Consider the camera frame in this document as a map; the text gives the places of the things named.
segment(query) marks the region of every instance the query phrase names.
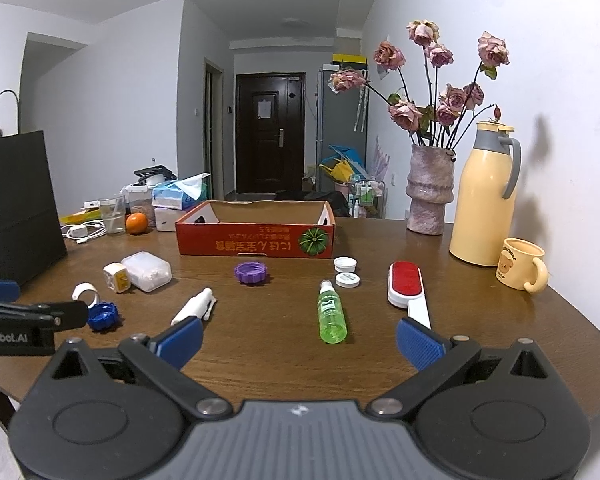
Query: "white ring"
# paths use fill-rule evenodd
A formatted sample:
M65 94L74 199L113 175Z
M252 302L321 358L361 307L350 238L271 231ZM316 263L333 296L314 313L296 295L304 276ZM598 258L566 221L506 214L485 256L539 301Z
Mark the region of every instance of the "white ring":
M71 295L72 300L78 301L78 298L80 298L80 296L88 290L93 292L93 302L89 305L89 308L91 308L95 304L100 303L100 295L98 294L96 288L93 285L91 285L91 283L81 283L80 285L77 285L74 288L74 293Z

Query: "gray ribbed panel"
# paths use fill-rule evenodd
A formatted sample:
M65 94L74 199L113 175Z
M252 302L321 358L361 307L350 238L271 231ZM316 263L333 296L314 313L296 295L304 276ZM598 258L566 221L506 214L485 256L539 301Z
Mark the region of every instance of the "gray ribbed panel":
M308 409L301 415L298 406ZM148 480L452 480L405 427L362 415L350 400L245 402L222 422L196 426Z

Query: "dried rose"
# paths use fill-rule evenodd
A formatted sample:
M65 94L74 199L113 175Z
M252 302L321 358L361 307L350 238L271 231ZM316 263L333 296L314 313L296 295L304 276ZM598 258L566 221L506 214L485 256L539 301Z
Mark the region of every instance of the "dried rose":
M454 54L441 43L432 43L426 48L427 57L435 68L454 62Z
M416 105L406 100L400 100L397 105L389 106L389 114L394 123L410 132L418 130L422 117L422 113L416 108Z
M467 110L475 110L476 106L481 106L484 101L484 92L482 88L478 85L478 83L470 83L465 86L462 90L464 90L464 94L468 95L469 98L466 100L466 109Z
M420 46L427 46L438 41L439 28L429 20L414 20L407 26L409 39Z
M509 64L509 51L504 40L496 38L488 32L484 32L478 38L478 55L488 68Z
M360 88L365 83L365 77L358 70L340 70L331 75L331 86L336 92L345 92L352 88Z
M454 112L461 112L466 101L466 94L461 88L454 88L449 83L446 90L440 94L440 104L448 106Z
M397 70L405 63L402 51L388 41L380 43L374 52L374 61L385 70Z
M458 113L449 108L446 104L441 104L436 109L436 120L443 126L451 126L456 122Z

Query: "orange fruit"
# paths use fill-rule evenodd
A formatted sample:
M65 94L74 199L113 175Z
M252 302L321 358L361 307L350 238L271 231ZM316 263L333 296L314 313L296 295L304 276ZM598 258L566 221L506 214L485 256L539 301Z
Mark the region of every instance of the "orange fruit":
M126 217L126 232L141 235L149 227L149 221L144 213L132 213Z

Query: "cardboard box on floor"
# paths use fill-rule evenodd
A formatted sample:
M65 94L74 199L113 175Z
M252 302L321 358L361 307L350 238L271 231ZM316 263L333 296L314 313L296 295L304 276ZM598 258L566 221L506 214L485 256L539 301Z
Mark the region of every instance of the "cardboard box on floor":
M216 202L176 222L180 254L331 258L335 218L328 202Z

